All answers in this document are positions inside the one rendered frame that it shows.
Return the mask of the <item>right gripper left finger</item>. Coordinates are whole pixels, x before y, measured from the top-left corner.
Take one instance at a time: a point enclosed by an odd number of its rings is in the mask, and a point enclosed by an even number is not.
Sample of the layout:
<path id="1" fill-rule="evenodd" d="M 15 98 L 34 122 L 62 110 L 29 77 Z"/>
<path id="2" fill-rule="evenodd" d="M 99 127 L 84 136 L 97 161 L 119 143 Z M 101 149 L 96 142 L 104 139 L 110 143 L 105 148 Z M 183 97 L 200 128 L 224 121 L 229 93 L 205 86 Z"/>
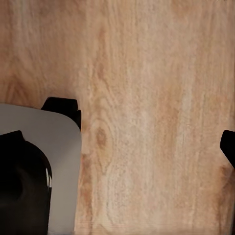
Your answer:
<path id="1" fill-rule="evenodd" d="M 0 136 L 0 188 L 25 149 L 20 130 Z"/>

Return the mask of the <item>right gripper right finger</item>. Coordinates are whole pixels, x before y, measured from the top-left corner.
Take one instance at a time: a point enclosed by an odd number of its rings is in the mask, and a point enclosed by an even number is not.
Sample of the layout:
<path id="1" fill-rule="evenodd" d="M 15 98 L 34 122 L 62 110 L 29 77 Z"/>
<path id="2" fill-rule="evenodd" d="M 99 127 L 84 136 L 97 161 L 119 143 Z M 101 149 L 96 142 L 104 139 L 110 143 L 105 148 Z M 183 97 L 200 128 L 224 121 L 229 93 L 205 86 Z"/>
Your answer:
<path id="1" fill-rule="evenodd" d="M 235 169 L 235 132 L 229 130 L 223 132 L 220 148 Z"/>

